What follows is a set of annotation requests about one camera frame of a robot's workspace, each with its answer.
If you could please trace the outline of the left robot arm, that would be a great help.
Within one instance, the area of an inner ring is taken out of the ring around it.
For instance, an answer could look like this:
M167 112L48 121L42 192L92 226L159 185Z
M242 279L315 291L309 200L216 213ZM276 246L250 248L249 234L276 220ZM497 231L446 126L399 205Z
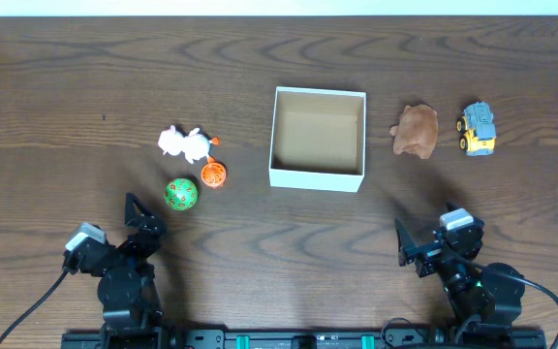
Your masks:
M125 225L136 231L119 245L100 227L83 222L65 245L62 269L100 279L97 296L106 325L114 330L143 329L161 322L163 311L147 259L161 247L164 220L133 193L126 194Z

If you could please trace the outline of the orange round toy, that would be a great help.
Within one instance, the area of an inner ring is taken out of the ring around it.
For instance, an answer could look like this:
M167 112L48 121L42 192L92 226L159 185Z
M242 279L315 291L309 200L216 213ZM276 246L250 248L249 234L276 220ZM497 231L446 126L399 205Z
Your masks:
M211 188L223 186L227 179L227 169L213 157L207 159L207 164L201 169L201 181Z

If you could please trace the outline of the yellow grey toy truck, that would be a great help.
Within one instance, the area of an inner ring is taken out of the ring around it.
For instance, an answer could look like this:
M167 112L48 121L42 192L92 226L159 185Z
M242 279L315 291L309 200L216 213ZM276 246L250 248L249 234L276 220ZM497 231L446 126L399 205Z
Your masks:
M467 106L457 119L456 130L461 134L459 147L468 156L484 156L494 152L496 126L494 114L486 102Z

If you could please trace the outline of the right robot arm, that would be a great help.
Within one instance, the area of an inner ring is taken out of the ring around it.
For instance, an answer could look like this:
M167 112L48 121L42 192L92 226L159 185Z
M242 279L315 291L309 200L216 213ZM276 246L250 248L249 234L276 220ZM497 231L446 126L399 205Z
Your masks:
M494 263L478 270L470 263L482 247L484 223L463 208L442 215L434 240L417 246L400 220L395 220L401 267L414 264L416 274L440 277L454 315L463 323L471 318L492 326L511 326L521 313L525 287L509 265Z

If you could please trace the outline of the brown plush toy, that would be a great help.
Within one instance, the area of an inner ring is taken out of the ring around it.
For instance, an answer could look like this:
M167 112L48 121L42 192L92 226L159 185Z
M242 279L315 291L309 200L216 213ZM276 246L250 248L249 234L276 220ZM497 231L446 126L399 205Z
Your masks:
M427 160L436 146L438 129L438 113L434 109L425 104L406 106L399 123L389 129L393 136L393 153L414 154Z

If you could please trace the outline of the pink white pig toy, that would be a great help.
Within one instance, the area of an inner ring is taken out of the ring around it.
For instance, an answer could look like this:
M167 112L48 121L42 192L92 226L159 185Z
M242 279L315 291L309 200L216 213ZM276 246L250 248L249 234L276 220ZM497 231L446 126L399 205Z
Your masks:
M194 164L202 158L205 158L208 163L213 162L214 159L210 156L210 148L219 143L220 140L218 138L209 139L202 134L200 128L195 128L184 135L174 125L162 131L157 141L163 154L178 156L180 153L183 153L185 159L190 164Z

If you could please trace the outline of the green polyhedral dice ball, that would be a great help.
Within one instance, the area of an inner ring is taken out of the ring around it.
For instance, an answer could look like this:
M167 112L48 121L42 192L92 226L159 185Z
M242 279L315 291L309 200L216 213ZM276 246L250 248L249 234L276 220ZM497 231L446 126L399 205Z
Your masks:
M164 190L167 205L177 211L184 211L196 205L199 193L197 185L188 178L172 180Z

